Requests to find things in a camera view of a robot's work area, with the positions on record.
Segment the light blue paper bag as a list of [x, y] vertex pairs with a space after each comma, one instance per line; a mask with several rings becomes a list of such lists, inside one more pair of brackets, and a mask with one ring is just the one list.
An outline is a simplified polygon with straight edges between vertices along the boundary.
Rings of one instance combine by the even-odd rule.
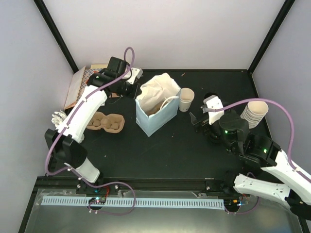
[[136, 123], [150, 137], [177, 114], [181, 88], [168, 73], [155, 75], [140, 87]]

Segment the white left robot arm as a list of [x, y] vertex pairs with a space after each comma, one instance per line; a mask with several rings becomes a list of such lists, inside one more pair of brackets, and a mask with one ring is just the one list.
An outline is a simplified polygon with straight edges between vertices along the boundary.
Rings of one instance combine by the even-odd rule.
[[111, 93], [134, 95], [136, 85], [124, 79], [126, 75], [133, 77], [133, 64], [111, 57], [107, 68], [89, 77], [82, 96], [63, 122], [55, 130], [46, 131], [45, 138], [49, 147], [45, 161], [47, 175], [70, 170], [87, 182], [87, 188], [92, 193], [103, 191], [104, 181], [99, 179], [100, 171], [88, 159], [87, 150], [81, 145], [81, 138], [95, 112]]

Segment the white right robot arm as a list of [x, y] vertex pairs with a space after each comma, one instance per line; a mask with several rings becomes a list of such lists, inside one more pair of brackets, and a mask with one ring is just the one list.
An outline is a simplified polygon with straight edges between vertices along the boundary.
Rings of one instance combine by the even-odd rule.
[[196, 131], [203, 131], [209, 140], [223, 144], [227, 152], [239, 158], [251, 172], [262, 170], [280, 180], [280, 183], [267, 182], [229, 171], [221, 183], [225, 195], [255, 195], [277, 202], [296, 216], [310, 220], [311, 176], [295, 162], [290, 162], [276, 142], [250, 133], [248, 121], [234, 110], [209, 112], [201, 118], [191, 114], [190, 118]]

